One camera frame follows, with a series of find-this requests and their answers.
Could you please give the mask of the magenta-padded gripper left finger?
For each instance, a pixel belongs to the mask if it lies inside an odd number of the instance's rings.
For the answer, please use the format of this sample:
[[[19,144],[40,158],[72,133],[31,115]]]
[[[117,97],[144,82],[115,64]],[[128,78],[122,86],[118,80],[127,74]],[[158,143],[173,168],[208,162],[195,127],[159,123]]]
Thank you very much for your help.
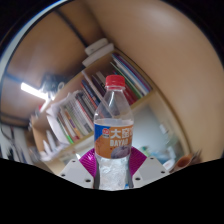
[[[98,189],[99,173],[95,151],[91,149],[80,159],[71,159],[59,176],[83,188]]]

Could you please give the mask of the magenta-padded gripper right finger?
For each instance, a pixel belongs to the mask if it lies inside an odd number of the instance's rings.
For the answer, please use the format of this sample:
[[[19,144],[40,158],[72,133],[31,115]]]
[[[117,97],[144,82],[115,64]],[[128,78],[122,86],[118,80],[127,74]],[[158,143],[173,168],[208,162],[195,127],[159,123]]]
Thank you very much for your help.
[[[138,149],[131,148],[128,174],[130,189],[144,187],[168,174],[169,172],[154,156],[146,157]]]

